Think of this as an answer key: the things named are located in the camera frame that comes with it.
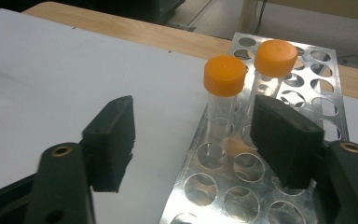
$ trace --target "orange screw cap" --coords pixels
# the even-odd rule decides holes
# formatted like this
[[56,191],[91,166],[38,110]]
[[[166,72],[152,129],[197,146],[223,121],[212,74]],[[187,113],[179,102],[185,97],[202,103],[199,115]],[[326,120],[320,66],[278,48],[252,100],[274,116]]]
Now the orange screw cap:
[[234,56],[214,57],[205,64],[205,89],[221,97],[237,95],[243,89],[246,71],[246,65]]
[[287,41],[274,39],[263,42],[255,55],[255,70],[267,77],[290,74],[297,59],[296,48]]

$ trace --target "test tube rack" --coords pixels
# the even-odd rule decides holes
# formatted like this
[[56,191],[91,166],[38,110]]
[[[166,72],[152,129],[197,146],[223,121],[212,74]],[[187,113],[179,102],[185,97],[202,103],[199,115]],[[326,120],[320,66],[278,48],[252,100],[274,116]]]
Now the test tube rack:
[[[231,134],[222,146],[207,142],[203,113],[160,224],[318,222],[314,183],[308,189],[284,188],[250,138],[251,120],[244,108],[255,78],[255,55],[266,40],[235,34],[228,54],[241,59],[248,72]],[[276,98],[323,127],[324,140],[349,140],[336,52],[290,43],[297,49],[296,65]]]

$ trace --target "test tube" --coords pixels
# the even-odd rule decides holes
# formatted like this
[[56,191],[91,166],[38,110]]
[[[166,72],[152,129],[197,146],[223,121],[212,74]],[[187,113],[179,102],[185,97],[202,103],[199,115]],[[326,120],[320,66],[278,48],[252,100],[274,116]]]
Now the test tube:
[[245,108],[250,119],[253,116],[255,96],[262,94],[275,98],[284,77],[291,73],[296,58],[296,48],[284,40],[267,40],[258,47],[254,62],[255,81]]
[[221,55],[205,64],[204,86],[208,91],[207,139],[221,144],[228,136],[237,95],[243,89],[246,65],[234,56]]

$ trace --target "white surface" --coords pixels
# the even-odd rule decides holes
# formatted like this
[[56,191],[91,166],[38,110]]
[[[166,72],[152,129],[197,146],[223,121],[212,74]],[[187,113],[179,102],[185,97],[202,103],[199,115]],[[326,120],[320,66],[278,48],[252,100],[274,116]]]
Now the white surface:
[[204,61],[0,10],[0,188],[41,153],[132,95],[133,159],[119,194],[95,193],[97,223],[158,223],[207,102]]

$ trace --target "orange cap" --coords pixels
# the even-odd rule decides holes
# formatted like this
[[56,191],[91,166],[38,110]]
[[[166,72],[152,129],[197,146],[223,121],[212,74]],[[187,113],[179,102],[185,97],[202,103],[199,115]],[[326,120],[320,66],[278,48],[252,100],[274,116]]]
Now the orange cap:
[[214,57],[205,64],[205,89],[216,96],[237,95],[243,89],[246,70],[246,65],[234,56]]
[[289,42],[274,39],[263,42],[255,55],[255,70],[267,77],[285,77],[295,66],[297,50]]

